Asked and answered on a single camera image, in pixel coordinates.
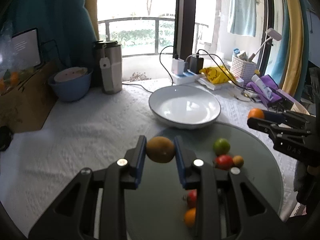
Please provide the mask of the small brown longan fruit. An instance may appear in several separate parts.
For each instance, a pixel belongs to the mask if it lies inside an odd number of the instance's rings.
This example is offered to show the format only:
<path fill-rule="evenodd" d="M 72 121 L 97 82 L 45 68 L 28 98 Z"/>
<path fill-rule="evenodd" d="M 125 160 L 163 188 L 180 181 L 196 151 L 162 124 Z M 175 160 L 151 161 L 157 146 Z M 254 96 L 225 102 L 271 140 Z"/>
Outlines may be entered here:
<path fill-rule="evenodd" d="M 233 157 L 233 164 L 237 168 L 242 168 L 244 165 L 244 159 L 240 155 L 236 155 Z"/>

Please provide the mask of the yellow duck bag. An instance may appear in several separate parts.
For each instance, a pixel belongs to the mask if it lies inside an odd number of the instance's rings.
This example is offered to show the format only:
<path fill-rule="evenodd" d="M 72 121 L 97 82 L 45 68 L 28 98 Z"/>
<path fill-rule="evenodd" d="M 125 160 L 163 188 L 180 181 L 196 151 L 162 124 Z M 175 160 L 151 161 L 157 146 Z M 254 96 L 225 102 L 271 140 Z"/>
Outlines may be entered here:
<path fill-rule="evenodd" d="M 202 68 L 200 73 L 204 74 L 209 82 L 214 85 L 236 81 L 235 77 L 224 66 Z"/>

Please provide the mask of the orange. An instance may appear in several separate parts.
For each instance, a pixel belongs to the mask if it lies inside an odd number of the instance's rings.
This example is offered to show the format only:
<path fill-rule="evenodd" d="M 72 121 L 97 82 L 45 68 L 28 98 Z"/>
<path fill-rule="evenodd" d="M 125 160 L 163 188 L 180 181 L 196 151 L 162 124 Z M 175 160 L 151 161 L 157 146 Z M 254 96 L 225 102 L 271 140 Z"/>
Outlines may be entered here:
<path fill-rule="evenodd" d="M 264 119 L 265 118 L 265 114 L 264 114 L 264 111 L 262 109 L 253 108 L 253 109 L 251 109 L 249 111 L 247 118 L 248 119 L 250 119 L 250 118 Z"/>
<path fill-rule="evenodd" d="M 187 210 L 184 214 L 184 223 L 188 228 L 192 228 L 195 225 L 196 208 L 193 207 Z"/>

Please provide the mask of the white enamel bowl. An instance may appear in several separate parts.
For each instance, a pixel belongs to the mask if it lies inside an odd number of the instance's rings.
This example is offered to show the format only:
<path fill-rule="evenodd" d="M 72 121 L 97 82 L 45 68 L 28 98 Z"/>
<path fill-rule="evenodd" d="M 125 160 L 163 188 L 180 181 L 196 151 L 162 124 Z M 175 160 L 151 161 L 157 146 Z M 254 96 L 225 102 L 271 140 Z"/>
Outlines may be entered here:
<path fill-rule="evenodd" d="M 213 94 L 184 85 L 156 90 L 149 97 L 149 107 L 160 122 L 189 130 L 211 125 L 221 113 Z"/>

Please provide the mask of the brown kiwi fruit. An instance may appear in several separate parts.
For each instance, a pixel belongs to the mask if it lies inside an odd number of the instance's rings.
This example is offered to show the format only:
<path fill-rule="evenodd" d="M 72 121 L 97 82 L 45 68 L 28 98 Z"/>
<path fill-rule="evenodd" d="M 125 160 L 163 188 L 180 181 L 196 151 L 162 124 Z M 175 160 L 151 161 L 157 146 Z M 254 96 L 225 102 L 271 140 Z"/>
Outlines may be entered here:
<path fill-rule="evenodd" d="M 166 137 L 153 137 L 146 144 L 146 154 L 156 163 L 168 163 L 175 156 L 175 145 Z"/>

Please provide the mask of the purple cloth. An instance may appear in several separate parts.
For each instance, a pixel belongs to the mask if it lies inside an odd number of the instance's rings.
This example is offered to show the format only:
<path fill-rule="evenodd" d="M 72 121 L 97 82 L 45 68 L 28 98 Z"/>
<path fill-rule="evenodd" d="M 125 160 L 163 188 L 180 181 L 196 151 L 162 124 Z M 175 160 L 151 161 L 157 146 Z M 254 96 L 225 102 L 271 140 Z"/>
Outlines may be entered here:
<path fill-rule="evenodd" d="M 269 75 L 262 77 L 256 74 L 252 76 L 251 81 L 246 85 L 247 89 L 252 89 L 258 95 L 265 107 L 271 107 L 278 102 L 290 101 L 286 94 L 279 89 L 278 85 Z"/>

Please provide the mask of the white lotion tube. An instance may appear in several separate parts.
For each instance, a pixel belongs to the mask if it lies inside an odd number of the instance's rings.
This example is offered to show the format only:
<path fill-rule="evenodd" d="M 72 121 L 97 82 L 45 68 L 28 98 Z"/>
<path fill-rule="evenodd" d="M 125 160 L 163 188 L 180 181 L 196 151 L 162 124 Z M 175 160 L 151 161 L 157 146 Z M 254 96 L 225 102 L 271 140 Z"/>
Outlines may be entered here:
<path fill-rule="evenodd" d="M 273 98 L 272 90 L 264 84 L 262 79 L 257 76 L 257 74 L 254 74 L 251 77 L 251 80 L 253 82 L 253 88 L 256 92 L 262 94 L 269 101 Z"/>

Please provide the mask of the white woven basket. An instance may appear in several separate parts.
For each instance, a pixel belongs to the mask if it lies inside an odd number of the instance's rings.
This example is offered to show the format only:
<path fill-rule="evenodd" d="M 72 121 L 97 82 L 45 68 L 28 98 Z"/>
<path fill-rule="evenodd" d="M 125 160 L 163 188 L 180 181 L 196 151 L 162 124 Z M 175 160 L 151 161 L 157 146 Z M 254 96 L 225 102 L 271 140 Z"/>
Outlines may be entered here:
<path fill-rule="evenodd" d="M 256 63 L 244 61 L 235 56 L 232 56 L 230 72 L 234 77 L 243 79 L 244 83 L 248 83 L 251 81 L 251 78 L 255 74 L 255 70 L 257 68 L 258 67 Z"/>

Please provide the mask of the balcony railing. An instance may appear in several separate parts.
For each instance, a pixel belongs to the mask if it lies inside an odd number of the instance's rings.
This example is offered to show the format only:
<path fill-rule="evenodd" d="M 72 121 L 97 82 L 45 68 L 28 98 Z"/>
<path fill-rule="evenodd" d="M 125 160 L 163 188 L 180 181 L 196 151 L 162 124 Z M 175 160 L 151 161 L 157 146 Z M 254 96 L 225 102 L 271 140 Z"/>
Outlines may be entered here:
<path fill-rule="evenodd" d="M 122 17 L 98 22 L 99 39 L 117 41 L 123 57 L 158 55 L 174 44 L 175 19 Z"/>

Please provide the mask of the teal curtain left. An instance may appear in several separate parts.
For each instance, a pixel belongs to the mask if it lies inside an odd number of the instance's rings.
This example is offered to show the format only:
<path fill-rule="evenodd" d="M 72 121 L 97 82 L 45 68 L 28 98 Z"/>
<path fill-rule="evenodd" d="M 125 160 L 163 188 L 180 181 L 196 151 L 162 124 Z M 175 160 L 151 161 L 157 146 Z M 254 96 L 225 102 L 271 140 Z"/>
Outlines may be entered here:
<path fill-rule="evenodd" d="M 37 28 L 40 41 L 54 41 L 67 66 L 94 65 L 97 0 L 1 0 L 1 25 L 5 23 L 13 33 Z"/>

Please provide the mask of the green apple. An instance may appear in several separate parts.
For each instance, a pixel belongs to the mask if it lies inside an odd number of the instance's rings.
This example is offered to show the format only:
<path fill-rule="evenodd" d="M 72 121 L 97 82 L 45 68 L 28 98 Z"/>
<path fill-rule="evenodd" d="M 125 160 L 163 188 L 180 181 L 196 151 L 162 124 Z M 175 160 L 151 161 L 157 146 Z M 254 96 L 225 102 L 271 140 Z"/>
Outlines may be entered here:
<path fill-rule="evenodd" d="M 213 144 L 213 150 L 216 155 L 227 154 L 230 150 L 231 146 L 227 139 L 219 138 Z"/>

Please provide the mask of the round glass tray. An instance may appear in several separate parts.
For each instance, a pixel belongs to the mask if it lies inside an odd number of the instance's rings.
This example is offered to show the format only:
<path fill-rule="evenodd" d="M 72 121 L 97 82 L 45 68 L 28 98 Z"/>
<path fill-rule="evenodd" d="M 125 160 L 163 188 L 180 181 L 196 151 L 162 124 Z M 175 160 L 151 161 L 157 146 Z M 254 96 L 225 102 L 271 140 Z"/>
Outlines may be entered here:
<path fill-rule="evenodd" d="M 152 127 L 145 136 L 148 139 L 163 136 L 170 140 L 180 136 L 187 149 L 209 164 L 215 159 L 214 142 L 227 139 L 231 156 L 240 155 L 244 159 L 241 172 L 275 211 L 281 211 L 284 189 L 276 159 L 267 146 L 248 131 L 215 122 L 194 130 Z M 175 160 L 160 164 L 146 158 L 138 189 L 125 191 L 128 236 L 131 239 L 193 239 L 193 233 L 183 221 L 187 210 L 185 194 Z"/>

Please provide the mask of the cardboard box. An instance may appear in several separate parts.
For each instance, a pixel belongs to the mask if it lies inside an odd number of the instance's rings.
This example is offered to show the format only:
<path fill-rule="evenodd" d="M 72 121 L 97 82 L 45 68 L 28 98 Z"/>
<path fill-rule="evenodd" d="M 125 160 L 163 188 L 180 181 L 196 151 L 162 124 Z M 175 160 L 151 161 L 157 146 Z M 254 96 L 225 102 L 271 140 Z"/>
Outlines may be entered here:
<path fill-rule="evenodd" d="M 57 102 L 57 95 L 48 84 L 56 72 L 56 62 L 50 61 L 22 84 L 2 95 L 1 126 L 8 126 L 14 133 L 41 130 Z"/>

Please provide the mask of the white power strip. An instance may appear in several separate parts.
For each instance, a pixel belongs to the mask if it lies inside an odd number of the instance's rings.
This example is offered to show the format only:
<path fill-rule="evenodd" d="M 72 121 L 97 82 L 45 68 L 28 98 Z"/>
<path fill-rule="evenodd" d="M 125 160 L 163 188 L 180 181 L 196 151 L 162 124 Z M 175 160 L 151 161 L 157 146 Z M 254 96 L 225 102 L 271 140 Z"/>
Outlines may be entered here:
<path fill-rule="evenodd" d="M 175 85 L 183 85 L 195 82 L 196 80 L 202 77 L 202 74 L 195 74 L 193 72 L 187 71 L 184 72 L 182 75 L 172 73 L 171 77 Z"/>

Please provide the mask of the red tomato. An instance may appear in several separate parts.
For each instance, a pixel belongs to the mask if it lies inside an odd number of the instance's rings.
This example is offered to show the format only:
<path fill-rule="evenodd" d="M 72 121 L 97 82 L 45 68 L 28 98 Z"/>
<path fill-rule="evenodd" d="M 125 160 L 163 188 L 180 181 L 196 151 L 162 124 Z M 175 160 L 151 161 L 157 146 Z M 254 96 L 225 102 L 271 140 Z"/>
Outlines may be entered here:
<path fill-rule="evenodd" d="M 197 206 L 197 190 L 189 190 L 187 193 L 187 205 L 190 209 Z"/>
<path fill-rule="evenodd" d="M 214 164 L 216 168 L 221 170 L 229 170 L 234 166 L 233 158 L 227 154 L 217 156 L 214 160 Z"/>

